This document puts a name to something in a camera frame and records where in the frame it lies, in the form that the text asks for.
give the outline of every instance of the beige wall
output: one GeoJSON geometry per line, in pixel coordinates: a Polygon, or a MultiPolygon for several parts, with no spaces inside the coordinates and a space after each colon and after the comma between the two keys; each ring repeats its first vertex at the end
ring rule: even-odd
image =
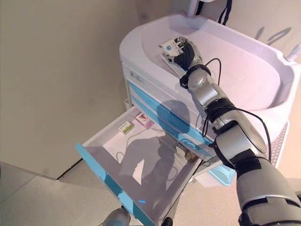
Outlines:
{"type": "Polygon", "coordinates": [[[133,0],[1,0],[0,161],[56,178],[126,98],[122,38],[133,0]]]}
{"type": "MultiPolygon", "coordinates": [[[[226,0],[204,4],[202,15],[217,19],[224,9],[226,0]]],[[[301,1],[300,0],[233,0],[228,27],[256,38],[264,43],[274,34],[287,29],[289,32],[271,46],[287,55],[301,42],[301,1]]],[[[301,63],[301,56],[296,59],[301,63]]],[[[289,179],[295,190],[301,191],[301,85],[291,111],[288,138],[282,155],[279,170],[289,179]]]]}

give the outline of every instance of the floor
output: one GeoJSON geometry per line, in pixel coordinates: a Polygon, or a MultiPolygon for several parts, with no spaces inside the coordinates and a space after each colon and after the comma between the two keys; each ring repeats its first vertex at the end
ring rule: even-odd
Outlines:
{"type": "MultiPolygon", "coordinates": [[[[119,206],[82,161],[60,181],[32,177],[2,200],[0,219],[1,226],[98,226],[119,206]]],[[[235,182],[205,188],[192,181],[180,197],[174,225],[233,226],[238,225],[239,214],[235,182]]],[[[140,224],[132,218],[131,225],[140,224]]]]}

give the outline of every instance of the black wire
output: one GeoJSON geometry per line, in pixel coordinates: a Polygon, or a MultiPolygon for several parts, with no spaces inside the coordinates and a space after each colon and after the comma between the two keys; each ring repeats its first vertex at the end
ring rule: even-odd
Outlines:
{"type": "Polygon", "coordinates": [[[203,5],[204,5],[203,1],[199,1],[198,2],[198,9],[197,9],[196,15],[200,15],[201,14],[203,5]]]}
{"type": "Polygon", "coordinates": [[[256,114],[253,114],[251,112],[248,112],[244,109],[240,109],[240,108],[236,108],[236,110],[239,110],[241,112],[245,112],[247,114],[250,114],[251,116],[254,116],[255,118],[259,119],[264,127],[264,130],[265,130],[265,133],[267,134],[267,140],[268,140],[268,146],[269,146],[269,162],[271,162],[272,160],[272,145],[271,145],[271,139],[269,137],[269,131],[268,131],[268,128],[267,128],[267,125],[264,123],[264,121],[262,120],[261,117],[259,117],[258,115],[256,114]]]}
{"type": "Polygon", "coordinates": [[[220,17],[218,19],[219,24],[222,23],[222,16],[226,12],[224,22],[222,23],[222,25],[226,25],[226,23],[229,19],[229,14],[230,14],[231,9],[232,9],[232,0],[227,0],[227,5],[226,5],[225,9],[222,11],[222,13],[220,14],[220,17]]]}
{"type": "Polygon", "coordinates": [[[225,18],[224,18],[224,22],[222,23],[222,25],[226,25],[228,19],[229,19],[229,14],[231,12],[231,9],[232,9],[232,0],[228,0],[227,1],[227,12],[226,12],[226,15],[225,15],[225,18]]]}
{"type": "Polygon", "coordinates": [[[208,64],[210,64],[214,60],[217,60],[220,63],[220,72],[218,73],[218,81],[217,81],[217,85],[220,85],[221,72],[222,72],[222,62],[221,62],[221,60],[219,58],[213,58],[212,60],[209,60],[209,62],[207,64],[205,64],[205,66],[207,66],[208,64]]]}
{"type": "MultiPolygon", "coordinates": [[[[228,109],[232,109],[232,110],[238,110],[238,111],[241,111],[241,112],[245,112],[247,114],[250,114],[251,116],[259,119],[259,121],[262,123],[263,127],[264,127],[264,130],[266,132],[266,135],[267,135],[267,140],[268,140],[268,146],[269,146],[269,162],[271,162],[271,159],[272,159],[272,145],[271,145],[271,139],[269,137],[269,131],[268,131],[268,128],[267,128],[267,125],[264,123],[264,121],[262,120],[261,117],[259,117],[258,115],[254,114],[254,113],[251,113],[249,111],[246,111],[244,109],[241,109],[241,108],[237,108],[237,107],[231,107],[231,106],[224,106],[224,107],[216,107],[214,108],[213,110],[217,110],[217,109],[220,109],[220,108],[228,108],[228,109]]],[[[202,131],[202,137],[205,137],[206,134],[207,134],[207,131],[208,131],[208,124],[209,124],[209,115],[206,116],[205,118],[205,121],[204,121],[204,125],[203,125],[203,131],[202,131]]]]}

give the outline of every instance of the robotic arm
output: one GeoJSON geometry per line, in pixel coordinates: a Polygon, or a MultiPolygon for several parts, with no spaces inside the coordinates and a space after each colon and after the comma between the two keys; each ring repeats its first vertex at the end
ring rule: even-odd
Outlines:
{"type": "Polygon", "coordinates": [[[265,158],[264,140],[245,115],[215,84],[210,70],[192,42],[174,40],[179,55],[164,57],[186,74],[183,88],[204,107],[217,135],[213,144],[224,165],[237,172],[241,226],[301,225],[301,202],[282,174],[265,158]]]}

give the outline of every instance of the blue stripe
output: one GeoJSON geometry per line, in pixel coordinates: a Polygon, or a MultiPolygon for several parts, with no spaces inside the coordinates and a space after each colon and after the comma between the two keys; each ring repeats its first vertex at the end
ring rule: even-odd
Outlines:
{"type": "Polygon", "coordinates": [[[167,124],[163,120],[159,120],[158,116],[152,112],[150,109],[145,107],[139,100],[137,100],[134,96],[132,96],[132,99],[136,102],[136,104],[139,105],[139,107],[146,113],[153,121],[155,121],[157,124],[159,124],[169,135],[171,135],[174,139],[180,141],[181,143],[184,143],[185,145],[193,148],[197,152],[203,154],[204,156],[211,156],[207,152],[205,152],[203,149],[201,149],[199,146],[197,146],[192,141],[188,140],[186,137],[184,137],[181,133],[179,133],[177,130],[175,130],[173,127],[171,127],[169,124],[167,124]]]}
{"type": "Polygon", "coordinates": [[[143,225],[153,226],[153,222],[142,212],[142,210],[133,202],[133,200],[127,195],[125,191],[113,180],[113,178],[107,174],[102,166],[93,158],[93,156],[81,145],[75,145],[77,151],[81,157],[86,161],[90,169],[102,180],[103,183],[117,196],[122,205],[140,220],[143,225]]]}
{"type": "MultiPolygon", "coordinates": [[[[196,151],[204,154],[205,156],[211,156],[204,150],[202,150],[199,146],[194,144],[189,139],[186,139],[181,133],[186,133],[188,136],[194,138],[195,140],[199,141],[203,144],[210,144],[211,141],[205,137],[202,137],[201,134],[188,125],[185,121],[180,119],[178,116],[170,112],[167,108],[165,108],[163,105],[161,105],[159,102],[157,102],[155,99],[147,95],[145,92],[137,88],[134,84],[130,83],[130,87],[133,89],[133,91],[141,98],[147,106],[149,106],[153,111],[160,112],[160,118],[163,120],[159,120],[158,116],[152,112],[149,108],[147,108],[145,105],[143,105],[137,98],[132,96],[132,99],[139,105],[139,107],[149,116],[151,117],[157,124],[159,124],[168,134],[170,134],[174,139],[179,140],[180,142],[188,145],[189,147],[192,147],[196,151]]],[[[208,171],[215,179],[217,179],[219,182],[221,182],[223,185],[230,185],[233,181],[235,171],[231,168],[225,166],[225,165],[219,165],[211,170],[208,171]]]]}
{"type": "Polygon", "coordinates": [[[155,99],[144,93],[142,90],[137,88],[134,84],[130,83],[130,87],[137,93],[137,95],[145,102],[147,105],[157,112],[160,110],[160,117],[167,121],[170,125],[177,128],[181,133],[186,133],[188,136],[192,137],[193,139],[199,141],[202,144],[208,145],[212,143],[209,139],[202,137],[202,135],[193,127],[188,125],[185,121],[180,119],[178,116],[170,112],[160,103],[158,103],[155,99]]]}

